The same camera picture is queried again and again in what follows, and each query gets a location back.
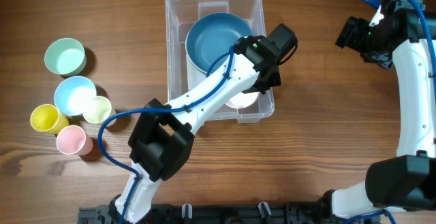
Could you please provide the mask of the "pink white small bowl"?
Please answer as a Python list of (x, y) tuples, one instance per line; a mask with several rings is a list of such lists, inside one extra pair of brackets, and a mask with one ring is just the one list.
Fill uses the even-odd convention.
[(226, 106), (234, 109), (242, 109), (247, 108), (254, 104), (258, 97), (260, 96), (260, 92), (254, 93), (238, 93), (229, 99), (225, 104)]

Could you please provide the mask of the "dark blue bowl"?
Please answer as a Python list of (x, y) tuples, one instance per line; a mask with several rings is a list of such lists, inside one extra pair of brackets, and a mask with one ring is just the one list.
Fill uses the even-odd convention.
[(253, 35), (249, 25), (239, 16), (218, 12), (197, 21), (186, 37), (186, 53), (190, 62), (203, 74), (230, 46), (241, 37)]

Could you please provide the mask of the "cream large bowl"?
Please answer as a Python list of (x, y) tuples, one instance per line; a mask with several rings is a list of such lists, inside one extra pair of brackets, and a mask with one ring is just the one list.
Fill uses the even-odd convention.
[(186, 42), (187, 73), (189, 75), (195, 74), (205, 76), (208, 69), (208, 63), (196, 47), (196, 44)]

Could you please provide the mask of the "pale green cup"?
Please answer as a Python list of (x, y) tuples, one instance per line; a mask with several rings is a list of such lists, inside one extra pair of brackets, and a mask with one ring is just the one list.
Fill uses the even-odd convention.
[(91, 124), (102, 125), (109, 117), (116, 114), (110, 100), (104, 96), (96, 96), (85, 103), (82, 115)]

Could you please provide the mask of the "light blue small bowl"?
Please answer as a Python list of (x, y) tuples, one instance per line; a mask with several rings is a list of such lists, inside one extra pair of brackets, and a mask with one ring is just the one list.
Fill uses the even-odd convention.
[(84, 76), (72, 76), (54, 92), (54, 104), (66, 116), (79, 116), (87, 102), (97, 95), (94, 83)]

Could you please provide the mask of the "mint green small bowl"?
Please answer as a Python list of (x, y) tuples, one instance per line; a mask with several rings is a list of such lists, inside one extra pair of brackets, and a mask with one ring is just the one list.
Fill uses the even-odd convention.
[(44, 63), (49, 71), (60, 76), (75, 76), (87, 64), (84, 46), (76, 39), (62, 38), (45, 52)]

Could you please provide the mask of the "pink cup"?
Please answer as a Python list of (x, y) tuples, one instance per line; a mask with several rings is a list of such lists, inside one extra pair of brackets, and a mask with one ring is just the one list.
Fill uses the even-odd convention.
[(56, 145), (64, 155), (83, 156), (91, 152), (93, 141), (82, 127), (69, 125), (57, 135)]

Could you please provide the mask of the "yellow cup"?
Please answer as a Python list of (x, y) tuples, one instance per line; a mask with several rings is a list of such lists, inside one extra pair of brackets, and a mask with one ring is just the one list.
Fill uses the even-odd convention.
[(51, 104), (36, 107), (31, 114), (30, 123), (34, 130), (50, 134), (58, 134), (69, 125), (66, 116)]

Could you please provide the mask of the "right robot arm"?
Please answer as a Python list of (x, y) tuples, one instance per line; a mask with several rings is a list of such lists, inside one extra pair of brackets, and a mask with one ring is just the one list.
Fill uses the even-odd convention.
[(373, 19), (349, 18), (337, 46), (396, 69), (401, 132), (394, 158), (372, 164), (364, 181), (320, 199), (320, 218), (344, 223), (435, 209), (435, 14), (422, 0), (369, 4), (376, 9)]

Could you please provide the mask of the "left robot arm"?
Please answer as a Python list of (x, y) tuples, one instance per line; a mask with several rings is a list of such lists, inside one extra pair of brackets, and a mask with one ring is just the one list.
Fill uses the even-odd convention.
[(110, 204), (112, 220), (143, 221), (160, 184), (188, 160), (204, 122), (239, 93), (263, 93), (279, 86), (279, 66), (297, 46), (295, 33), (284, 24), (268, 36), (240, 37), (221, 55), (223, 64), (194, 89), (165, 104), (153, 99), (134, 110), (140, 116), (128, 140), (130, 177), (124, 192)]

